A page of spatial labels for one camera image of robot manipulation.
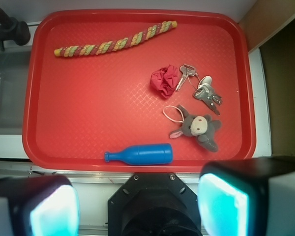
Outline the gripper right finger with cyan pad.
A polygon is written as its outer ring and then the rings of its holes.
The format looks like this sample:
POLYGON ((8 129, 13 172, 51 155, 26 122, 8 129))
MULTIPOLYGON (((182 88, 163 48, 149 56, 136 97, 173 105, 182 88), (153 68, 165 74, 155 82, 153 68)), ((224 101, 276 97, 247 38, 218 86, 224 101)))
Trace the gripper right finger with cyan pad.
POLYGON ((295 236, 295 157, 208 162, 197 195, 210 236, 295 236))

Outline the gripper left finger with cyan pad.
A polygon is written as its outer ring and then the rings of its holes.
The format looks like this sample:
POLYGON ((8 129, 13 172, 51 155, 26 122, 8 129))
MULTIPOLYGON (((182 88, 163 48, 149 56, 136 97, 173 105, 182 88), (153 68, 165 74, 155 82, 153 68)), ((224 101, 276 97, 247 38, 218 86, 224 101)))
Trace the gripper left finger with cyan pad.
POLYGON ((79 198, 65 176, 0 178, 0 236, 76 236, 79 198))

